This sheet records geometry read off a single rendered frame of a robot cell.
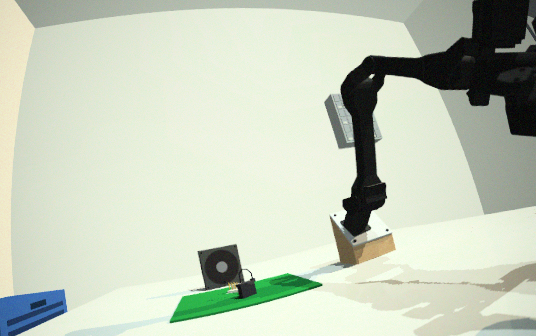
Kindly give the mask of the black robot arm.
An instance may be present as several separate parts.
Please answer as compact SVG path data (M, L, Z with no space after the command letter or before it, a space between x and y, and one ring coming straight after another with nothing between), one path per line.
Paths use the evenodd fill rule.
M386 183L377 176L373 111L386 75L416 78L441 90L468 90L472 106L489 105L490 94L504 97L510 133L536 137L536 66L504 72L525 39L529 0L474 0L472 38L461 37L443 52L421 57L366 56L341 83L343 105L352 117L356 180L340 224L354 237L371 230L372 210L387 199ZM373 78L369 76L374 74Z

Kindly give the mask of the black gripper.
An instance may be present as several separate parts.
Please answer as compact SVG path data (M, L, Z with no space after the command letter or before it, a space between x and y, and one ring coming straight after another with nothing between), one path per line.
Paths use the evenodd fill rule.
M536 17L531 22L536 34ZM536 66L536 44L530 45L525 52L516 52L509 57L505 64L504 72L516 68Z

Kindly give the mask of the grey square computer fan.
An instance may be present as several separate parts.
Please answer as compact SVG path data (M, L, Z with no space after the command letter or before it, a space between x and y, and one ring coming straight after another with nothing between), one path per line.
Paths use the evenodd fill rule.
M241 263L237 244L197 251L205 290L239 284Z

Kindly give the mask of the green circuit board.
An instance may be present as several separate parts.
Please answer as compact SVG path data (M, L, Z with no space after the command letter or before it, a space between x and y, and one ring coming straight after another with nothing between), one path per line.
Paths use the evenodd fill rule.
M255 282L255 281L254 281ZM250 306L282 299L323 286L321 283L289 273L269 277L255 282L257 294L239 298L237 287L182 296L170 323L208 317L224 312L236 311Z

